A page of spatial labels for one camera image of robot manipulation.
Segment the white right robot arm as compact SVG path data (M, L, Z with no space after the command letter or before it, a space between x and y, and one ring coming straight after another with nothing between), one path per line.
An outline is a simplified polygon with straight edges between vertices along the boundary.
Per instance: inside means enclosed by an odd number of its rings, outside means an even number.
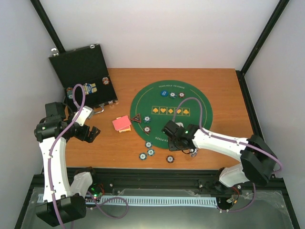
M250 138L230 137L198 125L184 128L173 121L169 121L162 132L168 137L170 151L195 155L199 149L207 149L239 162L235 166L219 170L214 186L220 192L245 182L266 186L271 176L282 169L281 162L271 148L256 135Z

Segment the blue white chip stack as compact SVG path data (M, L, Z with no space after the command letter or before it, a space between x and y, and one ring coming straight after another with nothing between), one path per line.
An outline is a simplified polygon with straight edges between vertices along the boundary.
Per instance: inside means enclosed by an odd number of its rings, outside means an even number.
M196 149L190 149L190 151L189 151L190 157L196 157L197 154L198 154L198 149L197 148Z

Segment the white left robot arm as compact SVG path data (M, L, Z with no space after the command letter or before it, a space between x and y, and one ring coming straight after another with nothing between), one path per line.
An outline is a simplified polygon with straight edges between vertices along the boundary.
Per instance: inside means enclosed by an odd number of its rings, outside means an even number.
M43 204L36 208L36 215L52 227L64 226L86 216L87 191L94 192L99 186L92 167L81 169L73 182L69 182L65 160L67 142L75 137L92 143L100 130L85 125L94 113L90 107L84 106L66 115L64 105L54 102L46 104L45 111L45 118L34 130L44 167Z

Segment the blue small blind button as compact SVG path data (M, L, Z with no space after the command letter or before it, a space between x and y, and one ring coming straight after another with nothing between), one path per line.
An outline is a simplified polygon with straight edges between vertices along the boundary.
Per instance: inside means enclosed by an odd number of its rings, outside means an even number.
M168 94L169 94L169 92L168 92L167 90L162 90L162 91L160 92L160 96L161 96L161 97L167 97Z

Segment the pink-backed card deck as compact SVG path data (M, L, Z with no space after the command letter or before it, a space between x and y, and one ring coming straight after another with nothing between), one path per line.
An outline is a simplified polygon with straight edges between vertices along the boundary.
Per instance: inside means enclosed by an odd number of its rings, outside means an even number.
M125 129L131 125L131 121L127 115L117 118L112 121L113 127L116 131Z

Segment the green blue chip stack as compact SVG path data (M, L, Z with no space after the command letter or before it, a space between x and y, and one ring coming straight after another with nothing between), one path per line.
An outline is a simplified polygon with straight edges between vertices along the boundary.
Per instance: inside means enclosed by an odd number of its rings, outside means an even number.
M147 155L145 153L140 153L139 154L139 159L140 160L146 160L147 159Z

